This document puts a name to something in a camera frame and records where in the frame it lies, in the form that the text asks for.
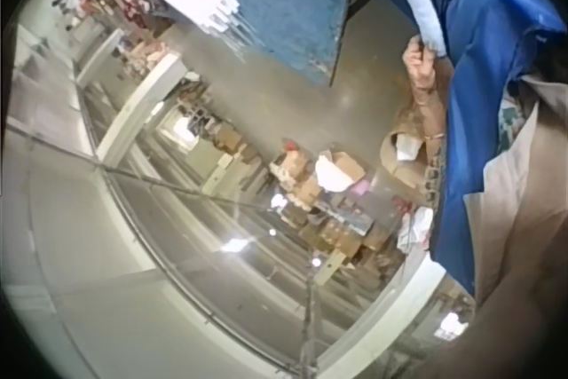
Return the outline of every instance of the concrete floor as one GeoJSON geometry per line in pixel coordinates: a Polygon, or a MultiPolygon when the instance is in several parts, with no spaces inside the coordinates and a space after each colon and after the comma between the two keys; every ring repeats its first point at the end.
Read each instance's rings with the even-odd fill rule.
{"type": "Polygon", "coordinates": [[[211,82],[212,109],[266,160],[277,155],[283,138],[312,154],[337,146],[360,160],[369,178],[375,177],[361,204],[390,226],[391,196],[416,198],[385,172],[379,158],[395,114],[410,97],[401,55],[415,32],[389,0],[371,1],[347,23],[331,88],[258,52],[239,59],[197,28],[176,25],[163,39],[211,82]]]}

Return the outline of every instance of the hand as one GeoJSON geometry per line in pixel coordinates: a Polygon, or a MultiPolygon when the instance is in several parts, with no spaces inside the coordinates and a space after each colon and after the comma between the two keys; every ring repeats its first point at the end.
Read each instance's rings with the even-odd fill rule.
{"type": "Polygon", "coordinates": [[[410,77],[411,84],[420,91],[431,91],[436,84],[434,60],[436,53],[424,46],[420,36],[414,36],[408,42],[402,61],[410,77]]]}

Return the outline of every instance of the blue cloth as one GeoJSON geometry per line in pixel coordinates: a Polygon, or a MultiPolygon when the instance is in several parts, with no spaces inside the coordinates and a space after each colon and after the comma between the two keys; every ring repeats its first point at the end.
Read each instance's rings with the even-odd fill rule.
{"type": "Polygon", "coordinates": [[[473,295],[475,266],[463,196],[484,190],[483,168],[497,153],[504,88],[526,73],[541,46],[566,27],[549,0],[432,1],[455,66],[446,185],[432,257],[473,295]]]}

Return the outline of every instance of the gray floor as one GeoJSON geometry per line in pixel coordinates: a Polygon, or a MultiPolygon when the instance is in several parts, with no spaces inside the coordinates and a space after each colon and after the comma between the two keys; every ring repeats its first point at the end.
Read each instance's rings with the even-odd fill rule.
{"type": "Polygon", "coordinates": [[[176,26],[164,39],[211,82],[213,109],[266,160],[280,151],[283,138],[313,154],[339,146],[360,160],[376,183],[361,203],[389,226],[391,196],[416,198],[384,171],[379,158],[395,114],[410,97],[401,55],[414,33],[389,0],[373,0],[347,24],[331,88],[318,87],[263,54],[238,59],[196,28],[176,26]]]}

